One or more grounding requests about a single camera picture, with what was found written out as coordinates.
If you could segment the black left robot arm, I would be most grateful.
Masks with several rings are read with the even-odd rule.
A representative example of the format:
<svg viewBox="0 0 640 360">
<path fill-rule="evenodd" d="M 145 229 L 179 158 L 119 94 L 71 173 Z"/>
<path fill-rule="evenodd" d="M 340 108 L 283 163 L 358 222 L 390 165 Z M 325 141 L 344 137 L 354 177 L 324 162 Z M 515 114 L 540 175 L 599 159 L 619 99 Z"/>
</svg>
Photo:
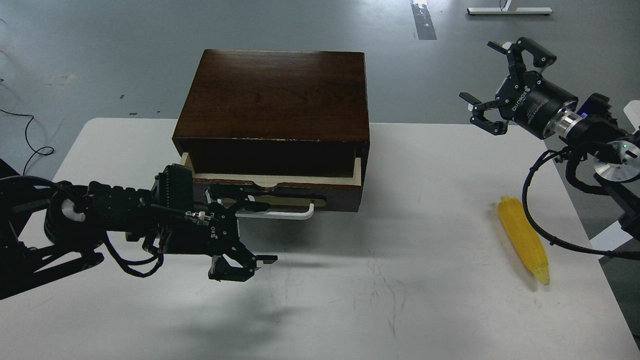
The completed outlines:
<svg viewBox="0 0 640 360">
<path fill-rule="evenodd" d="M 270 205 L 240 190 L 211 187 L 194 200 L 192 169 L 169 164 L 151 189 L 80 186 L 29 175 L 1 180 L 1 298 L 99 265 L 105 246 L 125 273 L 155 274 L 166 255 L 206 255 L 208 278 L 244 282 L 276 255 L 254 254 L 240 240 L 238 212 Z"/>
</svg>

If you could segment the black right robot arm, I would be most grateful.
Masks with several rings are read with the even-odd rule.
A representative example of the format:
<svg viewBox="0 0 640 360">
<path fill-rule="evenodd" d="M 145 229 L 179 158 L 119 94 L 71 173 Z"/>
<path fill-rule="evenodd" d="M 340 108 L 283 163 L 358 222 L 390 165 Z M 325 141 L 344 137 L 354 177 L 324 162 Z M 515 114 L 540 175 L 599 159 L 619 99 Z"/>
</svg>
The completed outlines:
<svg viewBox="0 0 640 360">
<path fill-rule="evenodd" d="M 566 145 L 566 180 L 586 194 L 609 196 L 622 209 L 622 230 L 639 237 L 639 198 L 626 184 L 639 179 L 639 133 L 618 126 L 610 99 L 593 93 L 582 105 L 572 93 L 544 79 L 557 57 L 531 38 L 487 46 L 505 55 L 508 75 L 494 96 L 482 102 L 461 92 L 470 122 L 491 135 L 504 135 L 514 122 L 538 139 L 557 135 Z"/>
</svg>

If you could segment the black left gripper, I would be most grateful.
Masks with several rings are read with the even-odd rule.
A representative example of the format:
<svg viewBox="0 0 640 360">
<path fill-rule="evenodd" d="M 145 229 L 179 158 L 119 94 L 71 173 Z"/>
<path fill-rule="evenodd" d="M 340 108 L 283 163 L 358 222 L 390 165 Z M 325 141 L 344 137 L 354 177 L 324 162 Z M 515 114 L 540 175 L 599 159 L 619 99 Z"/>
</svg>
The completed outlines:
<svg viewBox="0 0 640 360">
<path fill-rule="evenodd" d="M 254 254 L 241 246 L 238 219 L 232 209 L 237 203 L 247 203 L 242 208 L 245 212 L 263 214 L 304 213 L 311 207 L 309 195 L 267 191 L 254 184 L 212 183 L 206 189 L 206 200 L 214 203 L 185 212 L 169 223 L 165 253 L 212 256 L 208 278 L 214 281 L 245 282 L 279 259 L 278 255 Z"/>
</svg>

